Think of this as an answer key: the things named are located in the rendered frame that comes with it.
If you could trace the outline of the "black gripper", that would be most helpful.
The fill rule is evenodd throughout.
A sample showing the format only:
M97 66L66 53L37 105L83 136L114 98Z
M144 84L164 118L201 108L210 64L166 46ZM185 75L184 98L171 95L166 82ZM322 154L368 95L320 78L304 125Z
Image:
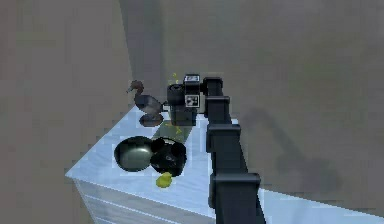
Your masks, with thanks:
M162 105L163 111L170 107L171 123L174 126L195 126L196 109L185 104L185 91L182 84L171 84L167 87L167 103Z

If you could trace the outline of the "brown duck statue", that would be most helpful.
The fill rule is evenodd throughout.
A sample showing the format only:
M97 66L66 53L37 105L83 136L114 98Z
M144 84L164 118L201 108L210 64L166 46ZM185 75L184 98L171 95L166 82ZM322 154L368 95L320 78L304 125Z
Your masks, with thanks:
M127 93L135 90L134 103L135 106L143 112L139 122L144 127L155 127L163 122L163 104L151 95L145 95L144 85L139 80L131 82L130 87L127 89Z

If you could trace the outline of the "black round measuring instrument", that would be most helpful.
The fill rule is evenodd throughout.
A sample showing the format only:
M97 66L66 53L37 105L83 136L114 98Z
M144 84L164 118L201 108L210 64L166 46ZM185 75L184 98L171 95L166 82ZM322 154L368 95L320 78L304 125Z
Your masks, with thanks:
M187 162L186 147L170 138L160 137L152 141L153 155L150 165L159 173L168 172L172 177L180 176Z

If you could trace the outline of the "dark shiny bowl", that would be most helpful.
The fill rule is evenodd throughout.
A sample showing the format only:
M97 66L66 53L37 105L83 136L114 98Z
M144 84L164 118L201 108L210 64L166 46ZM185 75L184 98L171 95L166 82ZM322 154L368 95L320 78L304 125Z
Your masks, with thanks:
M152 140L144 136L129 137L114 149L114 158L117 165L127 172L139 172L150 165L153 155Z

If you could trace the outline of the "small yellow lump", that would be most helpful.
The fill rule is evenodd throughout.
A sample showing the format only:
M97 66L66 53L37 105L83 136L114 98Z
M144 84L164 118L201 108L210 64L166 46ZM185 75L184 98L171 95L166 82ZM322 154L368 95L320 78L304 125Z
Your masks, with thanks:
M169 172L162 173L156 180L156 186L159 188L168 188L172 183L172 174Z

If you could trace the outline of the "white chest of drawers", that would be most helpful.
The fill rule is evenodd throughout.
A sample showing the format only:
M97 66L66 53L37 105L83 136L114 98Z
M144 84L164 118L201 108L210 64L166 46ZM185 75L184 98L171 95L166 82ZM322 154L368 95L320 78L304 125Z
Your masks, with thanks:
M216 224L208 206L211 158L205 150L207 120L200 115L186 140L184 173L168 188L159 188L151 167L122 170L114 159L117 144L129 137L153 137L155 127L143 127L143 112L132 108L67 173L94 224ZM261 189L267 224L384 224L384 218Z

